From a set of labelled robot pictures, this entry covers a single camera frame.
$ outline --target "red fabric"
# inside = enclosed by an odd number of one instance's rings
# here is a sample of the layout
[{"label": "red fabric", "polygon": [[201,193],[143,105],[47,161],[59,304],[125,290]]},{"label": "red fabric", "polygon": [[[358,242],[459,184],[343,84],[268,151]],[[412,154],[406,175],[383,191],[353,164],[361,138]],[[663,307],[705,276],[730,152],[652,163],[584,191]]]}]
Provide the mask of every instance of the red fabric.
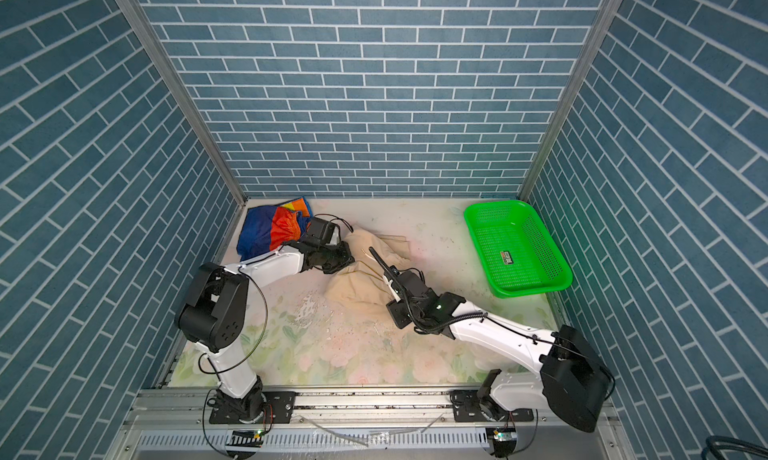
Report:
[{"label": "red fabric", "polygon": [[272,242],[270,250],[278,248],[283,242],[297,241],[301,237],[301,228],[296,221],[296,214],[285,207],[278,207],[272,217]]}]

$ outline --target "black mounting plate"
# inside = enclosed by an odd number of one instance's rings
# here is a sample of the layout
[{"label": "black mounting plate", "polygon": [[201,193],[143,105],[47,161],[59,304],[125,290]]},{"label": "black mounting plate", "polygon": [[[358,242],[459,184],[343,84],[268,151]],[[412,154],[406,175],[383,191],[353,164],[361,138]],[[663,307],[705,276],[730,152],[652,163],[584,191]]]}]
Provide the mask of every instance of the black mounting plate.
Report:
[{"label": "black mounting plate", "polygon": [[[264,394],[266,403],[272,406],[272,423],[290,423],[290,418],[293,415],[293,402],[296,400],[296,392],[280,391],[262,393]],[[249,425],[240,422],[237,419],[237,415],[226,408],[226,406],[216,405],[215,398],[210,398],[208,400],[208,405],[211,407],[210,417],[208,418],[208,423],[210,425]],[[259,417],[254,424],[261,425],[262,423],[263,419]]]},{"label": "black mounting plate", "polygon": [[[488,422],[480,409],[477,390],[452,390],[450,397],[454,422]],[[533,410],[518,408],[512,411],[512,419],[515,422],[533,422]]]}]

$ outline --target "brick wallpaper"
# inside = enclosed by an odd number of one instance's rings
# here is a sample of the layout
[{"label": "brick wallpaper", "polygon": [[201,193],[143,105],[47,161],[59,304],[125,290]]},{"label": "brick wallpaper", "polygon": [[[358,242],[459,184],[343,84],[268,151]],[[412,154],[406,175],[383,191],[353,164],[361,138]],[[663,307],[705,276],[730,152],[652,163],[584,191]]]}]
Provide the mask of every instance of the brick wallpaper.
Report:
[{"label": "brick wallpaper", "polygon": [[517,192],[600,0],[140,0],[250,196]]},{"label": "brick wallpaper", "polygon": [[768,440],[768,0],[624,0],[533,201],[639,458]]},{"label": "brick wallpaper", "polygon": [[232,197],[113,0],[0,0],[0,166],[0,458],[98,457]]}]

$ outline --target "robotic arm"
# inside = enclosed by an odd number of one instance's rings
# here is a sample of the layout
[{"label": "robotic arm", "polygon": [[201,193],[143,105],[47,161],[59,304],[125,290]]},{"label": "robotic arm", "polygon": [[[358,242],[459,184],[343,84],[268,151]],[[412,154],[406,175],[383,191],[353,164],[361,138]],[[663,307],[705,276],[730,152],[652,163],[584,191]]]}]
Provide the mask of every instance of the robotic arm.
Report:
[{"label": "robotic arm", "polygon": [[[248,282],[264,287],[310,268],[336,273],[354,261],[339,233],[338,225],[313,217],[298,241],[245,262],[205,263],[198,270],[176,322],[210,362],[219,379],[216,404],[231,418],[254,422],[265,402],[261,380],[245,362],[240,342]],[[486,417],[503,420],[516,408],[548,405],[569,425],[594,431],[613,376],[579,331],[569,326],[559,332],[534,329],[478,309],[455,293],[438,295],[423,276],[400,272],[370,252],[394,296],[387,309],[398,328],[413,323],[417,333],[477,343],[532,373],[531,382],[521,383],[512,374],[491,371],[478,391]]]}]

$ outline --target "plastic basket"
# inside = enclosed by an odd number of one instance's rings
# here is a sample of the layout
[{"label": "plastic basket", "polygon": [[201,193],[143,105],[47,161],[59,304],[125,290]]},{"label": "plastic basket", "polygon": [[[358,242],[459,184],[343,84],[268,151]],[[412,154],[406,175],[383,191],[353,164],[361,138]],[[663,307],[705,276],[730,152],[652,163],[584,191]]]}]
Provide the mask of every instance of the plastic basket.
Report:
[{"label": "plastic basket", "polygon": [[496,297],[561,291],[571,285],[571,267],[530,205],[517,200],[470,205],[464,219]]}]

